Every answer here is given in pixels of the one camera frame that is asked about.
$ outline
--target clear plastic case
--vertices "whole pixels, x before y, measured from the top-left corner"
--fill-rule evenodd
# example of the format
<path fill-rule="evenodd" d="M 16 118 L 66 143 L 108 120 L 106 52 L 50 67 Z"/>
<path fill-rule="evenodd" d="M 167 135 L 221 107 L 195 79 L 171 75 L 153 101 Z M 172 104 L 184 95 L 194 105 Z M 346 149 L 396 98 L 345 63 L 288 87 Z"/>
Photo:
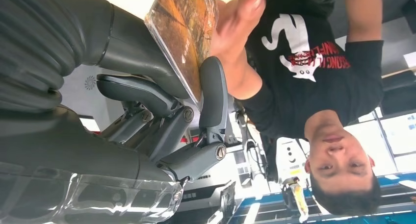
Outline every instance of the clear plastic case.
<path fill-rule="evenodd" d="M 0 163 L 0 223 L 143 224 L 170 218 L 177 182 L 134 180 Z"/>
<path fill-rule="evenodd" d="M 150 33 L 197 105 L 202 97 L 199 67 L 209 55 L 217 17 L 215 0 L 155 0 L 145 18 Z"/>
<path fill-rule="evenodd" d="M 298 183 L 293 183 L 290 185 L 290 188 L 295 197 L 296 204 L 300 213 L 299 222 L 305 222 L 309 217 L 309 208 L 306 204 L 305 195 L 303 194 L 303 188 Z"/>

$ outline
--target black t-shirt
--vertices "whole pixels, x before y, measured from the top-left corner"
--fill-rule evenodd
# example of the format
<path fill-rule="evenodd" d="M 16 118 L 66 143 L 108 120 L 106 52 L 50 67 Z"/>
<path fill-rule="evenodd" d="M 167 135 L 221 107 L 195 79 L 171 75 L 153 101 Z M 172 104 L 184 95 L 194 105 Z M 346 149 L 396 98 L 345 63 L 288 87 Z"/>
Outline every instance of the black t-shirt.
<path fill-rule="evenodd" d="M 383 41 L 334 39 L 327 19 L 308 0 L 270 0 L 246 49 L 263 79 L 242 103 L 256 128 L 270 137 L 304 138 L 306 120 L 321 110 L 337 112 L 343 125 L 365 115 L 383 96 Z"/>

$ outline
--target man's ear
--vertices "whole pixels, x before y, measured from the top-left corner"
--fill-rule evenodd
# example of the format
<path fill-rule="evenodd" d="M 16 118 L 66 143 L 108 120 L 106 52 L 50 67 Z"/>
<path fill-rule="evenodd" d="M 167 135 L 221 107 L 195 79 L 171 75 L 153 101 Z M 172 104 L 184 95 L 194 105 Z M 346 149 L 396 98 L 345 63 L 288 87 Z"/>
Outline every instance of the man's ear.
<path fill-rule="evenodd" d="M 306 160 L 306 163 L 305 163 L 305 172 L 306 172 L 307 174 L 310 174 L 310 173 L 311 173 L 311 164 L 310 164 L 310 162 L 309 162 L 309 159 L 307 159 L 307 160 Z"/>
<path fill-rule="evenodd" d="M 373 158 L 371 158 L 370 156 L 368 156 L 368 158 L 370 160 L 371 167 L 374 168 L 376 166 L 376 163 L 374 163 Z"/>

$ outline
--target man's eye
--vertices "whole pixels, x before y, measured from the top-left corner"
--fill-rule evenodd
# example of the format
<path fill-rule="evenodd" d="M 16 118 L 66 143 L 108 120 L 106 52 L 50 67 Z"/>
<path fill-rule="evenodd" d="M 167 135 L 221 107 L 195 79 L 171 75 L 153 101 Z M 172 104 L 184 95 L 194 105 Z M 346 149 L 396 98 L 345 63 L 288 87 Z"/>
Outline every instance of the man's eye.
<path fill-rule="evenodd" d="M 351 164 L 351 167 L 353 167 L 353 168 L 358 168 L 358 167 L 361 167 L 362 166 L 362 164 L 359 164 L 359 163 L 352 163 Z"/>
<path fill-rule="evenodd" d="M 325 165 L 325 166 L 321 167 L 321 170 L 328 170 L 328 169 L 331 169 L 331 168 L 332 168 L 332 165 Z"/>

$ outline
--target book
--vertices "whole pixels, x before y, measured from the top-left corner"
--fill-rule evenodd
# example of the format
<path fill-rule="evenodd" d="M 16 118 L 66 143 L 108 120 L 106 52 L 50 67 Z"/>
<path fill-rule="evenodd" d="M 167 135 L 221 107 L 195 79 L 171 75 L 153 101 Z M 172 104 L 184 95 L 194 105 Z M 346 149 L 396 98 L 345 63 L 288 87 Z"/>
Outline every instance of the book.
<path fill-rule="evenodd" d="M 199 67 L 209 57 L 217 20 L 215 0 L 155 0 L 145 18 L 147 28 L 196 105 L 202 98 Z"/>

